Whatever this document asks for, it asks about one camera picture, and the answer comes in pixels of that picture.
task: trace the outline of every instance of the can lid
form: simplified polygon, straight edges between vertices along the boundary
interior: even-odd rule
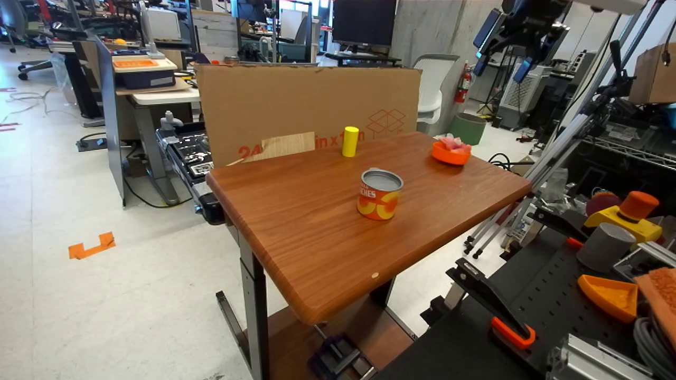
[[[362,181],[379,191],[397,191],[404,186],[404,181],[398,175],[376,168],[362,173]]]

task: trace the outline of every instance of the orange cap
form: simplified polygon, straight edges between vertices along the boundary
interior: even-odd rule
[[[659,205],[660,201],[652,195],[641,191],[632,191],[620,205],[620,212],[627,218],[641,220],[648,217]]]

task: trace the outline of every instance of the tripod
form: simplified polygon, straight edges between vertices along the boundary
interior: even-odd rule
[[[629,46],[628,54],[631,55],[641,41],[643,35],[648,29],[649,23],[654,18],[654,14],[659,10],[659,7],[654,7],[644,25],[641,27],[641,30],[638,32],[638,35],[631,42]],[[627,27],[623,31],[620,40],[623,42],[628,38],[628,34],[631,32],[635,21],[640,17],[640,12],[632,16],[632,20],[627,23]],[[606,36],[606,40],[610,39],[612,36],[612,30],[609,31]],[[592,89],[589,90],[589,95],[586,100],[589,100],[587,104],[583,107],[581,112],[575,116],[573,121],[561,132],[561,134],[556,137],[556,139],[551,142],[545,151],[542,153],[542,157],[528,170],[524,176],[526,179],[531,181],[533,189],[539,189],[554,173],[559,169],[572,154],[577,146],[582,142],[586,134],[594,127],[602,125],[608,117],[607,106],[610,101],[615,97],[628,96],[628,92],[631,89],[632,78],[627,77],[626,71],[623,70],[627,61],[629,60],[628,56],[625,56],[625,59],[622,60],[620,57],[620,41],[613,41],[609,44],[610,55],[612,64],[615,67],[615,76],[612,80],[612,84],[604,87],[599,90],[601,80],[595,80]],[[608,69],[610,68],[609,62],[604,66],[604,70],[600,73],[599,78],[604,78]],[[594,93],[600,92],[596,100],[591,100]],[[526,196],[526,198],[516,207],[507,218],[503,220],[501,224],[493,231],[493,233],[486,239],[486,241],[476,250],[472,255],[474,259],[478,259],[479,256],[483,253],[483,250],[486,249],[488,244],[498,236],[500,231],[507,225],[509,220],[512,220],[510,228],[516,227],[524,215],[526,214],[529,206],[535,201],[535,194],[531,192]],[[497,214],[494,214],[491,218],[484,220],[472,233],[467,237],[465,244],[465,254],[470,254],[475,246],[482,240],[482,238],[490,231],[493,224],[500,218],[500,216],[507,210],[504,208],[500,210]]]

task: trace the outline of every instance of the white chair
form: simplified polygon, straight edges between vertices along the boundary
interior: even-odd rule
[[[434,124],[441,115],[441,83],[458,60],[457,55],[424,54],[414,64],[422,70],[418,97],[418,122]]]

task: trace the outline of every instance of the tin can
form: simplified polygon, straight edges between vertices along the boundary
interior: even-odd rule
[[[403,186],[404,181],[392,172],[378,168],[363,172],[357,210],[369,219],[392,219]]]

